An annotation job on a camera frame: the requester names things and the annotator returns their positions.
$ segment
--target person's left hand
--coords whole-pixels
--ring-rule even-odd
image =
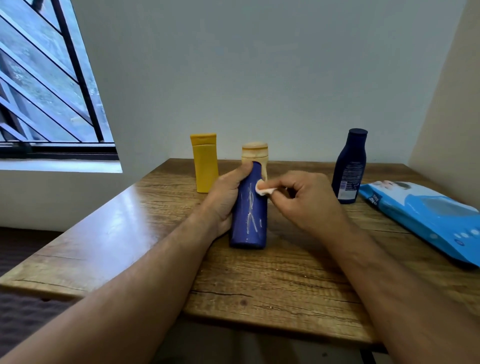
[[[230,229],[231,211],[237,201],[238,186],[250,174],[252,168],[252,162],[245,162],[237,169],[220,176],[200,206],[201,212],[213,219],[214,229],[216,228],[215,237]]]

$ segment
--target bottle label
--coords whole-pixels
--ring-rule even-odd
[[[339,200],[353,200],[357,196],[363,175],[364,165],[360,162],[347,164],[343,170],[342,182],[338,190]]]

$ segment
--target white wipe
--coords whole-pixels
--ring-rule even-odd
[[[258,180],[257,184],[255,185],[255,192],[257,192],[260,196],[265,196],[266,194],[272,194],[276,188],[265,188],[264,190],[258,189],[258,182],[263,182],[263,180]]]

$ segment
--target blue bottle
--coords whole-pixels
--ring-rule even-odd
[[[367,161],[367,133],[364,129],[350,129],[347,143],[336,160],[332,188],[341,204],[353,204],[357,199]]]
[[[255,192],[262,179],[262,165],[253,162],[250,175],[239,185],[239,194],[232,210],[230,247],[263,249],[267,242],[267,196]]]

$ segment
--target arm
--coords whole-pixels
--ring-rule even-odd
[[[148,363],[180,313],[211,242],[229,229],[238,184],[251,169],[244,164],[220,177],[167,238],[0,363]]]
[[[365,305],[396,363],[480,363],[480,324],[467,310],[394,260],[356,226],[323,174],[290,172],[259,188],[276,191],[272,202],[318,238],[338,262]]]

